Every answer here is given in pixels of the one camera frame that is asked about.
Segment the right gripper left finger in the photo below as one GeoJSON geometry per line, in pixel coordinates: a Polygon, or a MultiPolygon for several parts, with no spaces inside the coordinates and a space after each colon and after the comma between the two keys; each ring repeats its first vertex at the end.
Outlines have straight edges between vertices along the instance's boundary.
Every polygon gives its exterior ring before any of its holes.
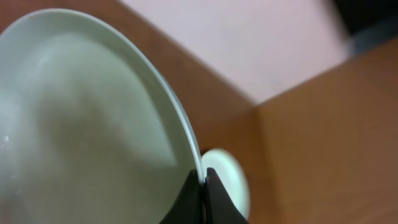
{"type": "Polygon", "coordinates": [[[201,187],[197,170],[191,170],[183,183],[172,208],[160,224],[201,224],[201,187]]]}

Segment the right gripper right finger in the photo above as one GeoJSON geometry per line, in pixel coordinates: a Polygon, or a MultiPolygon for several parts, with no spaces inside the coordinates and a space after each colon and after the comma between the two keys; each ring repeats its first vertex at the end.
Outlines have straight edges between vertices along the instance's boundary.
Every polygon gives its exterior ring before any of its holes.
{"type": "Polygon", "coordinates": [[[205,208],[207,224],[249,224],[234,206],[221,179],[213,168],[207,168],[205,208]]]}

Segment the light blue plate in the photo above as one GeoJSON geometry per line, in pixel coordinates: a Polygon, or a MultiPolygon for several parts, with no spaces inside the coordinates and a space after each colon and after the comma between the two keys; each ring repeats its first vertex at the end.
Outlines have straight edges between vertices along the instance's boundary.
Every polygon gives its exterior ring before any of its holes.
{"type": "Polygon", "coordinates": [[[213,168],[238,212],[246,219],[250,213],[250,193],[247,179],[239,162],[221,148],[214,148],[201,157],[204,173],[213,168]]]}

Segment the mint green plate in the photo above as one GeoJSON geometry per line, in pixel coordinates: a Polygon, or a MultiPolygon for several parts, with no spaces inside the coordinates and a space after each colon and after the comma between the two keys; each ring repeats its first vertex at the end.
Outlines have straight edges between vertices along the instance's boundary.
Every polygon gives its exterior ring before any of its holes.
{"type": "Polygon", "coordinates": [[[115,28],[43,9],[1,34],[2,223],[159,223],[200,167],[175,93],[115,28]]]}

